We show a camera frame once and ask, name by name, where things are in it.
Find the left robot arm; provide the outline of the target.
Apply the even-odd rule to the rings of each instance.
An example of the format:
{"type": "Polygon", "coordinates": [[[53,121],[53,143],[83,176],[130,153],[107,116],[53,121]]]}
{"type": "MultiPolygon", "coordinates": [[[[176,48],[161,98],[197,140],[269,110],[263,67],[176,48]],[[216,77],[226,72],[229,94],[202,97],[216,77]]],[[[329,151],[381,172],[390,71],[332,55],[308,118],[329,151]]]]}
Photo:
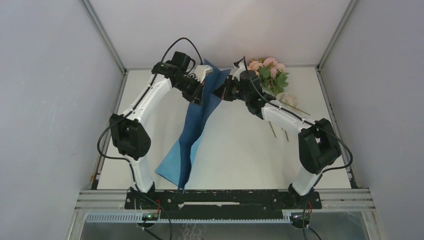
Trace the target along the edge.
{"type": "Polygon", "coordinates": [[[151,138],[145,126],[161,99],[173,88],[188,102],[201,105],[205,78],[212,72],[210,65],[197,65],[194,72],[188,74],[176,65],[159,62],[136,100],[121,114],[113,114],[109,119],[112,143],[129,163],[132,188],[139,191],[136,200],[145,209],[153,207],[157,200],[156,194],[150,191],[154,185],[147,160],[151,138]]]}

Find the blue wrapping paper sheet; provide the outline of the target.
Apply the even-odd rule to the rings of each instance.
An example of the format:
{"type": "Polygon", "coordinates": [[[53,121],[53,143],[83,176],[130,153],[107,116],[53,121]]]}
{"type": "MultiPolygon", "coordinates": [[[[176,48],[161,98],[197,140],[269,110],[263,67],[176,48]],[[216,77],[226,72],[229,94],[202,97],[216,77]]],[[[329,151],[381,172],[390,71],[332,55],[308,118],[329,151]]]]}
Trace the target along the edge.
{"type": "Polygon", "coordinates": [[[221,103],[221,98],[214,95],[213,91],[224,83],[231,72],[230,69],[220,70],[207,59],[203,62],[211,66],[213,71],[204,79],[202,104],[188,105],[181,135],[155,170],[156,174],[181,190],[190,178],[207,120],[221,103]]]}

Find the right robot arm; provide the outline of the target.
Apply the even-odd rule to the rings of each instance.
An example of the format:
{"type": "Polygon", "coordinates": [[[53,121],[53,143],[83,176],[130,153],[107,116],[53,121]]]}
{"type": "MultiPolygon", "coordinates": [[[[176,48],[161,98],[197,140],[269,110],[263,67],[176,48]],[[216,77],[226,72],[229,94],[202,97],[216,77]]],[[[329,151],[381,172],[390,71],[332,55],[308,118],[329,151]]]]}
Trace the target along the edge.
{"type": "Polygon", "coordinates": [[[298,115],[275,97],[263,92],[259,78],[251,70],[237,69],[213,91],[223,101],[243,101],[248,111],[297,135],[301,168],[290,184],[289,203],[302,208],[309,201],[308,193],[314,188],[325,169],[342,154],[340,143],[329,120],[314,120],[298,115]]]}

